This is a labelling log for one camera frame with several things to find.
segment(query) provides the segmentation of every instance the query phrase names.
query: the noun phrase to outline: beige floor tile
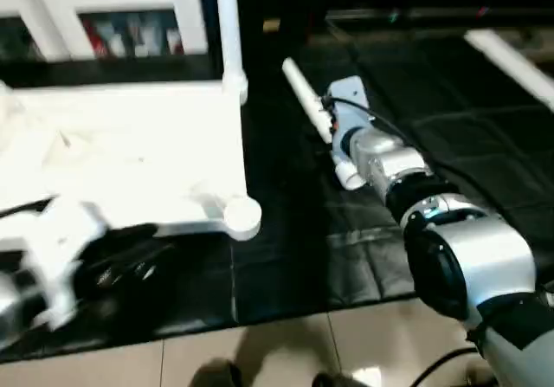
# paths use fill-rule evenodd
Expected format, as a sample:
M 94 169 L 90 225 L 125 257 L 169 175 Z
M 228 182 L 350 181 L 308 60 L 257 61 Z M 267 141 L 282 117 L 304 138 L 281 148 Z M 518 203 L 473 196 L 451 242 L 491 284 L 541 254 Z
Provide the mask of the beige floor tile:
M 245 387 L 310 387 L 319 371 L 337 371 L 326 314 L 168 339 L 162 387 L 187 387 L 213 358 L 234 360 Z
M 162 342 L 0 365 L 2 387 L 159 387 Z
M 419 300 L 367 306 L 329 316 L 343 373 L 371 369 L 366 373 L 377 378 L 372 387 L 411 385 L 445 353 L 471 346 L 456 321 L 440 316 Z M 468 364 L 480 361 L 474 355 L 455 358 L 423 385 L 463 385 Z

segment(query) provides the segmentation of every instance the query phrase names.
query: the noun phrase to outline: white plastic part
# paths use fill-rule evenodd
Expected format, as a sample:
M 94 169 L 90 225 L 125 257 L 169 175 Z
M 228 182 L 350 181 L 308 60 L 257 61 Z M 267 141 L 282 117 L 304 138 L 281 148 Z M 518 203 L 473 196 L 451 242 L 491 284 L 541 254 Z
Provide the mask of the white plastic part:
M 221 231 L 237 240 L 259 230 L 261 208 L 246 190 L 238 93 L 221 82 L 13 95 L 54 134 L 29 142 L 25 160 L 6 166 L 28 168 L 8 183 L 0 176 L 0 210 L 63 195 L 90 203 L 115 229 L 156 223 L 159 236 Z
M 248 98 L 248 80 L 242 68 L 241 31 L 236 0 L 217 0 L 222 40 L 223 85 L 236 88 L 241 104 Z
M 552 78 L 535 67 L 493 30 L 470 30 L 464 37 L 474 48 L 481 51 L 497 67 L 554 112 Z
M 45 312 L 52 330 L 66 325 L 76 314 L 71 277 L 76 259 L 106 225 L 85 205 L 71 198 L 55 198 L 37 217 L 35 227 L 24 234 L 27 250 L 25 267 L 33 270 L 46 294 Z
M 332 142 L 331 116 L 324 110 L 321 99 L 313 91 L 292 58 L 286 58 L 283 61 L 282 69 L 306 115 L 318 130 L 319 136 L 325 143 L 330 144 Z
M 357 190 L 365 185 L 365 181 L 358 174 L 358 169 L 350 160 L 344 160 L 332 155 L 335 163 L 335 174 L 338 181 L 346 190 Z

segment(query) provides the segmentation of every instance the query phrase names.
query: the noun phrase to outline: black cloth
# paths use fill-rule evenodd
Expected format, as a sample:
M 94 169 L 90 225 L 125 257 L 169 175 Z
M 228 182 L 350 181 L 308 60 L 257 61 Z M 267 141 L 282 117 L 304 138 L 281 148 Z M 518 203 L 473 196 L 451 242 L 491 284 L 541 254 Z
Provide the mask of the black cloth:
M 502 204 L 531 244 L 540 280 L 552 280 L 554 114 L 460 38 L 358 46 L 358 65 L 336 42 L 307 46 L 295 58 L 320 93 L 331 81 L 361 75 L 374 111 L 413 127 L 415 139 L 436 158 L 471 174 Z M 113 333 L 83 312 L 57 332 L 30 334 L 0 359 L 47 357 L 415 296 L 390 213 L 371 189 L 341 190 L 278 60 L 260 62 L 249 82 L 242 134 L 248 193 L 262 207 L 259 235 L 248 242 L 225 235 L 172 240 L 177 249 L 158 262 L 165 277 L 157 288 L 165 303 L 145 303 L 144 315 L 135 316 L 148 318 L 151 329 L 129 325 Z M 451 179 L 481 199 L 477 190 Z

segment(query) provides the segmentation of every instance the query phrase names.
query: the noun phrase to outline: black cable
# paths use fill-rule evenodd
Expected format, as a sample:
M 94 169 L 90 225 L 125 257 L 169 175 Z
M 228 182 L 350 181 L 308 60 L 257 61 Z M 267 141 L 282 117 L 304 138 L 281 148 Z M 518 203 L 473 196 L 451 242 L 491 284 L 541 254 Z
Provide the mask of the black cable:
M 425 378 L 427 378 L 429 375 L 437 371 L 439 367 L 443 366 L 451 359 L 460 357 L 462 355 L 475 354 L 475 353 L 478 353 L 478 351 L 477 351 L 477 348 L 473 346 L 470 346 L 467 348 L 460 348 L 458 350 L 453 350 L 449 352 L 448 354 L 437 359 L 432 365 L 427 367 L 427 369 L 424 372 L 422 372 L 422 374 L 418 378 L 415 379 L 414 383 L 412 383 L 410 387 L 417 387 L 418 385 L 420 385 L 423 382 L 423 380 L 425 380 Z
M 344 103 L 348 104 L 349 106 L 354 106 L 356 108 L 359 108 L 360 110 L 363 110 L 367 112 L 370 116 L 373 116 L 376 120 L 387 126 L 391 132 L 393 132 L 396 136 L 398 136 L 404 144 L 409 145 L 416 149 L 418 152 L 421 153 L 423 159 L 428 164 L 428 166 L 438 173 L 440 169 L 444 171 L 449 171 L 453 173 L 455 176 L 462 178 L 467 183 L 469 183 L 474 189 L 476 189 L 481 196 L 485 199 L 485 202 L 494 210 L 496 210 L 505 220 L 507 223 L 509 223 L 512 227 L 514 227 L 513 220 L 511 219 L 510 215 L 507 213 L 507 211 L 502 207 L 500 203 L 498 203 L 495 198 L 486 190 L 475 178 L 473 178 L 471 175 L 467 174 L 466 172 L 453 167 L 450 164 L 446 164 L 440 160 L 437 160 L 430 152 L 428 152 L 425 148 L 423 148 L 421 145 L 416 144 L 413 139 L 410 139 L 406 133 L 402 131 L 397 125 L 395 125 L 392 121 L 388 120 L 386 117 L 382 116 L 379 113 L 375 113 L 371 111 L 368 107 L 362 106 L 361 104 L 358 104 L 355 101 L 350 101 L 348 99 L 343 99 L 340 97 L 332 97 L 332 96 L 326 96 L 322 98 L 323 106 L 326 107 L 331 103 Z
M 373 77 L 370 71 L 367 70 L 365 65 L 359 61 L 360 52 L 354 36 L 346 32 L 345 30 L 341 29 L 340 27 L 338 27 L 336 24 L 334 24 L 329 20 L 326 20 L 325 22 L 327 23 L 327 28 L 329 29 L 331 35 L 335 36 L 340 42 L 343 43 L 346 51 L 348 52 L 348 55 L 351 58 L 351 61 L 354 63 L 354 65 L 356 65 L 356 67 L 362 73 L 364 78 L 366 78 L 366 80 L 370 83 L 371 90 L 374 93 L 377 93 L 378 98 L 384 103 L 384 105 L 386 105 L 389 108 L 392 115 L 394 116 L 394 119 L 397 119 L 396 106 L 389 98 L 388 94 L 386 94 L 384 90 L 381 88 L 377 80 L 375 80 L 375 77 Z M 496 198 L 494 198 L 491 195 L 491 193 L 488 190 L 486 190 L 483 186 L 481 186 L 481 184 L 471 175 L 467 174 L 466 172 L 460 169 L 453 167 L 450 164 L 446 164 L 440 160 L 435 159 L 433 155 L 431 155 L 431 153 L 427 151 L 421 143 L 418 143 L 417 145 L 413 139 L 408 139 L 407 135 L 403 131 L 401 131 L 400 128 L 395 126 L 393 122 L 391 122 L 390 120 L 387 120 L 383 116 L 371 112 L 368 108 L 365 108 L 364 106 L 360 106 L 358 103 L 346 103 L 346 104 L 351 104 L 358 108 L 362 108 L 369 114 L 373 115 L 376 119 L 384 123 L 386 126 L 391 128 L 398 135 L 399 138 L 404 140 L 406 145 L 410 145 L 415 149 L 417 149 L 423 155 L 423 158 L 426 160 L 426 162 L 431 167 L 431 169 L 434 169 L 435 171 L 437 171 L 437 173 L 438 173 L 437 168 L 439 168 L 439 169 L 443 169 L 444 171 L 449 171 L 450 173 L 454 174 L 456 177 L 460 177 L 461 179 L 465 180 L 470 186 L 472 186 L 475 190 L 477 190 L 477 192 L 483 197 L 485 202 L 491 208 L 495 209 L 508 224 L 510 224 L 515 229 L 517 229 L 517 227 L 515 227 L 515 222 L 513 221 L 512 216 L 507 212 L 507 210 L 505 210 L 502 207 L 502 204 L 500 204 L 496 200 Z M 416 137 L 416 132 L 414 132 L 414 130 L 411 127 L 408 127 L 408 133 Z

